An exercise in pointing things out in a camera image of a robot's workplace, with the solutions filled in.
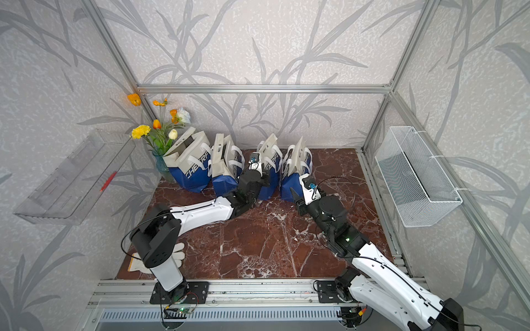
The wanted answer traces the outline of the takeout bag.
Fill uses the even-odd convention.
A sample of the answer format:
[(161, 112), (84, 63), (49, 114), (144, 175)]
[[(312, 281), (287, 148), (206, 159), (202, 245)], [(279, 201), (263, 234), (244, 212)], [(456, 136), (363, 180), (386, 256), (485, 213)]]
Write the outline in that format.
[(163, 156), (169, 172), (184, 189), (199, 193), (211, 180), (211, 144), (204, 131), (190, 127)]
[(280, 175), (283, 163), (283, 154), (277, 145), (277, 137), (273, 133), (266, 140), (258, 144), (257, 152), (260, 154), (262, 169), (268, 172), (269, 185), (262, 186), (258, 199), (269, 200), (280, 185)]
[(212, 146), (211, 176), (215, 195), (220, 197), (238, 186), (244, 155), (230, 135), (216, 134)]
[(281, 200), (294, 202), (291, 190), (298, 196), (302, 196), (302, 185), (300, 177), (313, 172), (313, 155), (306, 146), (306, 141), (301, 137), (295, 145), (290, 145), (287, 150), (287, 160), (282, 170), (280, 198)]

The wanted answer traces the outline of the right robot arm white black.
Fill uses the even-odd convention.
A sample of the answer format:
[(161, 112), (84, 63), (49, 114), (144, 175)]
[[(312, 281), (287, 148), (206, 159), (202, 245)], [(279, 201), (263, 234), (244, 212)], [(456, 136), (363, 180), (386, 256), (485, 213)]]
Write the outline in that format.
[(463, 330), (464, 313), (454, 299), (440, 299), (390, 262), (348, 220), (338, 197), (315, 186), (293, 194), (298, 212), (309, 215), (328, 248), (351, 267), (335, 282), (345, 300), (372, 307), (401, 330)]

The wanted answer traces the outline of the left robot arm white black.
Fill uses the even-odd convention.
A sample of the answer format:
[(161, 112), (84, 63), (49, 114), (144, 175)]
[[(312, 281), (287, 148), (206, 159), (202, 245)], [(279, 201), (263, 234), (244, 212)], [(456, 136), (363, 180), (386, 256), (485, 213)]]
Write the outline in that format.
[(245, 168), (236, 189), (213, 200), (185, 207), (172, 207), (142, 222), (129, 239), (144, 266), (157, 278), (166, 292), (181, 288), (184, 276), (172, 257), (180, 235), (218, 221), (235, 219), (254, 207), (259, 192), (271, 182), (270, 172), (251, 164)]

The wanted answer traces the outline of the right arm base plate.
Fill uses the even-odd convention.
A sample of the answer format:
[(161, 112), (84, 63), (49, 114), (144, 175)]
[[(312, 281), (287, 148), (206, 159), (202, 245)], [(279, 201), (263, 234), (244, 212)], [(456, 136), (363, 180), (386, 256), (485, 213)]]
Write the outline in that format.
[(353, 301), (341, 298), (335, 281), (315, 280), (313, 290), (317, 292), (319, 303), (351, 303)]

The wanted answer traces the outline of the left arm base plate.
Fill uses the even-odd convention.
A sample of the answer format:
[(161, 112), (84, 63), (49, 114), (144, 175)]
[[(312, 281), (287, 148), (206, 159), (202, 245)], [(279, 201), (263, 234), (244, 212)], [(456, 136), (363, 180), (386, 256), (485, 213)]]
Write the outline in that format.
[(208, 281), (183, 281), (175, 289), (166, 291), (159, 282), (155, 284), (149, 303), (168, 306), (179, 302), (205, 304), (210, 283)]

